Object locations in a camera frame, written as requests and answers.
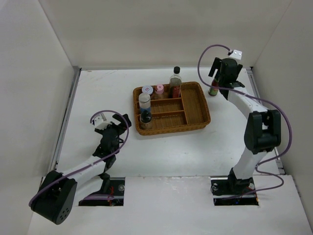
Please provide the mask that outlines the green-label red sauce bottle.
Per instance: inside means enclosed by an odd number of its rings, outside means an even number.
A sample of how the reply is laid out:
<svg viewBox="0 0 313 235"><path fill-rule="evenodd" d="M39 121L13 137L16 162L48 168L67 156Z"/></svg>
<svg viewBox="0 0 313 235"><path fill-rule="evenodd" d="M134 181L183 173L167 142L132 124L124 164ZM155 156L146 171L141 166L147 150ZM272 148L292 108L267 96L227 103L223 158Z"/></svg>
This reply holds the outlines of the green-label red sauce bottle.
<svg viewBox="0 0 313 235"><path fill-rule="evenodd" d="M218 79L214 78L212 80L211 87L208 91L208 94L210 96L216 96L219 92L218 86L219 86L219 81L218 81Z"/></svg>

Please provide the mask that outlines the black-cap pepper shaker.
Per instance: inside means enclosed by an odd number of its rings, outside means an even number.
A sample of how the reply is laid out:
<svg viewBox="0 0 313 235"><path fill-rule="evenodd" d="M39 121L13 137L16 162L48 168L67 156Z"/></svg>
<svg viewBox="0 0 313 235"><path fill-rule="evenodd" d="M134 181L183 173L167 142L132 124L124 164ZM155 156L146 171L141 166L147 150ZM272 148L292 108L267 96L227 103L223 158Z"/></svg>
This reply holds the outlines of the black-cap pepper shaker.
<svg viewBox="0 0 313 235"><path fill-rule="evenodd" d="M149 112L148 110L144 110L141 114L140 114L140 127L143 130L150 130L152 129L152 114L151 112Z"/></svg>

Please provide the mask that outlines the silver-cap blue-label jar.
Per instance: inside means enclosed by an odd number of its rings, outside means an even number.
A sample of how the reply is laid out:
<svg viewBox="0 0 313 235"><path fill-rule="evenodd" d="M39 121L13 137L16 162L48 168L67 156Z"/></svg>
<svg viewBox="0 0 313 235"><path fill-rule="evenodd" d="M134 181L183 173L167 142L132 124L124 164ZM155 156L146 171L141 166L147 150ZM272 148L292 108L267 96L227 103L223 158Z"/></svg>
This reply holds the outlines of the silver-cap blue-label jar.
<svg viewBox="0 0 313 235"><path fill-rule="evenodd" d="M140 113L151 112L151 97L148 93L141 93L138 97Z"/></svg>

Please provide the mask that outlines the white-lid dark jam jar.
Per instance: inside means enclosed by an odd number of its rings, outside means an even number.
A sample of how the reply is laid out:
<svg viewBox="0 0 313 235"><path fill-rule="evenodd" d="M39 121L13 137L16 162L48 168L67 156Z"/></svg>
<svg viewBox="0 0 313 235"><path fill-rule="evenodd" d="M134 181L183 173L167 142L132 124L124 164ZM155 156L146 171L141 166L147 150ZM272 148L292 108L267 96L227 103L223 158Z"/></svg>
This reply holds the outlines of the white-lid dark jam jar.
<svg viewBox="0 0 313 235"><path fill-rule="evenodd" d="M153 93L154 93L154 88L150 85L146 85L142 87L142 93L147 93L150 98L152 99Z"/></svg>

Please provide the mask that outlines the tall red-label glass bottle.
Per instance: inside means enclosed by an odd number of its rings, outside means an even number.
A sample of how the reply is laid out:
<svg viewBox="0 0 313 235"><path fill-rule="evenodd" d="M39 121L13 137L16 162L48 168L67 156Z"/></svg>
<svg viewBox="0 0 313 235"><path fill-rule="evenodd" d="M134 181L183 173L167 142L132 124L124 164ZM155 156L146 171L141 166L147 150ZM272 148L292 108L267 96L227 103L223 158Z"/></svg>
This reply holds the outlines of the tall red-label glass bottle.
<svg viewBox="0 0 313 235"><path fill-rule="evenodd" d="M180 76L180 67L175 66L173 69L173 75L170 77L169 82L169 97L170 98L179 98L180 97L180 89L181 89L181 76Z"/></svg>

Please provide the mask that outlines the pink-cap spice jar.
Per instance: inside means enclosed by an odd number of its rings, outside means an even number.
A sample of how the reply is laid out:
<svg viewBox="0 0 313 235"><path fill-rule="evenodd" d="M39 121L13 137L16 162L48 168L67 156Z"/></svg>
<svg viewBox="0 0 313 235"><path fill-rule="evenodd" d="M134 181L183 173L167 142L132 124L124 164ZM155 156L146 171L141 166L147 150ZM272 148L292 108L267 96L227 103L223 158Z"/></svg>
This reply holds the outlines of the pink-cap spice jar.
<svg viewBox="0 0 313 235"><path fill-rule="evenodd" d="M155 86L155 99L164 99L164 86L162 84Z"/></svg>

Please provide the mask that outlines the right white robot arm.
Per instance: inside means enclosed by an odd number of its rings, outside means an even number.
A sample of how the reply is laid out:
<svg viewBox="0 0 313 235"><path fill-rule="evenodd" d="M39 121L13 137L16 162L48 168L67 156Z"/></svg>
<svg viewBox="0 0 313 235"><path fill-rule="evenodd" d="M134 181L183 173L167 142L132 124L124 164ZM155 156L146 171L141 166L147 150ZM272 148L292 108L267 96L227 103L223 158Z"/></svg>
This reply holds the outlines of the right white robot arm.
<svg viewBox="0 0 313 235"><path fill-rule="evenodd" d="M232 194L239 194L252 183L252 175L263 157L281 143L281 114L269 110L250 95L237 80L242 65L235 59L216 57L209 72L218 82L220 93L235 105L247 119L244 132L245 149L231 168L224 185Z"/></svg>

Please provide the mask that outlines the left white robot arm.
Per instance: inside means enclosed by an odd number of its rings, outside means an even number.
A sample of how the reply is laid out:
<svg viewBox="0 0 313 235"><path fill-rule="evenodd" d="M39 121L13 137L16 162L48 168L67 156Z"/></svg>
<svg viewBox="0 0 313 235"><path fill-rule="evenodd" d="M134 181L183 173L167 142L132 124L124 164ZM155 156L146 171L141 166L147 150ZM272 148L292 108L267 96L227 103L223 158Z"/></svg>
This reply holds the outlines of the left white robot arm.
<svg viewBox="0 0 313 235"><path fill-rule="evenodd" d="M103 201L111 204L122 199L119 186L111 184L106 172L125 145L126 139L122 139L121 135L129 134L132 123L127 114L116 111L112 118L119 123L108 122L104 113L99 111L90 118L95 132L101 135L94 153L76 167L49 172L28 204L33 212L56 225L68 218L74 206Z"/></svg>

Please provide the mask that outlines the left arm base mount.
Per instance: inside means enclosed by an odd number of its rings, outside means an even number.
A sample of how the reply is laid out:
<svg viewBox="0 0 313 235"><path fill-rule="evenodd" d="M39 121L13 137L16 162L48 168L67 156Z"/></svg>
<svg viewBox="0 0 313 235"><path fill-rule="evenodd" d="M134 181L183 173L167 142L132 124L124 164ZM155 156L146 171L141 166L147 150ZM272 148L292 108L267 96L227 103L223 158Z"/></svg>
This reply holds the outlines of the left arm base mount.
<svg viewBox="0 0 313 235"><path fill-rule="evenodd" d="M78 206L114 207L124 205L125 177L111 177L107 173L100 175L101 187L93 190L78 202Z"/></svg>

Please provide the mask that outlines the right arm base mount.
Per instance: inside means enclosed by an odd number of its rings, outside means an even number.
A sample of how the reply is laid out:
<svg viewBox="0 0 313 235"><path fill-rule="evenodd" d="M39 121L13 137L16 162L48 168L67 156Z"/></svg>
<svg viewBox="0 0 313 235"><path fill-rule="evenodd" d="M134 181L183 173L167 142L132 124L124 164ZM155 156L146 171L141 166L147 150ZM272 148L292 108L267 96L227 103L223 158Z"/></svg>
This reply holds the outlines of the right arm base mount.
<svg viewBox="0 0 313 235"><path fill-rule="evenodd" d="M228 176L211 177L211 193L215 206L258 206L258 197L255 192L254 180L237 179L234 173Z"/></svg>

